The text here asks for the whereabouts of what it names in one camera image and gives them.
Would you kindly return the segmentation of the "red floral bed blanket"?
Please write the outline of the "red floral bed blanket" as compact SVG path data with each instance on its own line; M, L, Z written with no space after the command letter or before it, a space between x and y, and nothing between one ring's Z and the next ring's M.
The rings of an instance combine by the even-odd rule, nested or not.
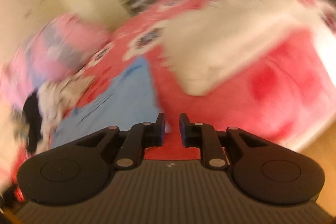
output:
M185 93L168 63L160 38L170 20L184 12L200 10L211 1L159 0L110 32L110 42L70 76L94 76L93 84L74 108L92 102L107 89L113 78L136 58L143 57L149 64L157 102L169 124L165 146L150 149L147 156L151 159L169 156L192 159L197 155L193 149L183 151L181 139L177 137L181 113L195 122L210 123L219 130L238 126L281 143L305 133L335 112L335 76L331 73L335 62L328 56L335 47L335 7L327 0L299 0L320 5L321 19L315 20L309 28L292 30L274 47L206 95ZM63 119L74 108L64 112Z

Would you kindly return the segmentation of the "white fleece garment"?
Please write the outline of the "white fleece garment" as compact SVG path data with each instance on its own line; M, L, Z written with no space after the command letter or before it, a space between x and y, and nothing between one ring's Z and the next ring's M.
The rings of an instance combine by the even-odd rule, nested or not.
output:
M47 81L37 92L38 108L42 118L42 140L38 142L36 154L48 150L52 133L63 119L67 106L63 94L66 84L65 81L59 83Z

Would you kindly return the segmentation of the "beige knit sweater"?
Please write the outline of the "beige knit sweater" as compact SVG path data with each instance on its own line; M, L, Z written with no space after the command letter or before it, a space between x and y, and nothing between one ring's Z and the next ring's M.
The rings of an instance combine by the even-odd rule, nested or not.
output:
M60 110L66 112L74 108L94 81L94 76L74 76L58 84L56 95Z

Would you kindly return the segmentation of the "cream folded garment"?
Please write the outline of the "cream folded garment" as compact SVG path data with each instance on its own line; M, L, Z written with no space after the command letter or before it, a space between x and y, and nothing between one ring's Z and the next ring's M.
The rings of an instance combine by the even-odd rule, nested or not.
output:
M160 41L185 93L204 96L322 13L299 0L213 0L170 20Z

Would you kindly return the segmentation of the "light blue t-shirt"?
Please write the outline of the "light blue t-shirt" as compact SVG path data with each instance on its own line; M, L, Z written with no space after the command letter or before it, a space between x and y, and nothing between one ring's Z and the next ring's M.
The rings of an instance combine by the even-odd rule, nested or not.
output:
M161 112L149 64L138 57L96 99L74 108L60 122L50 147L60 147L109 126L127 131L138 123L153 123Z

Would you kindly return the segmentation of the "black garment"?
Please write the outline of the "black garment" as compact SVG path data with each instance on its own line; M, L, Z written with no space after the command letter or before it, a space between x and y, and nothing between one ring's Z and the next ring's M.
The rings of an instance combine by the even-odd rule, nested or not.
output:
M42 117L39 111L37 91L34 91L27 99L23 106L23 114L29 125L28 142L26 150L34 154L37 150L38 143L42 140L41 125Z

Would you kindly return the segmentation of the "pink purple folded quilt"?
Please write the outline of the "pink purple folded quilt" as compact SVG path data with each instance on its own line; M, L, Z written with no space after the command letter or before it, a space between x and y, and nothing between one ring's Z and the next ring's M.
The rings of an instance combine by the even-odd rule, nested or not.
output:
M26 98L44 82L59 82L80 71L111 37L104 26L77 15L56 17L1 66L1 100L21 109Z

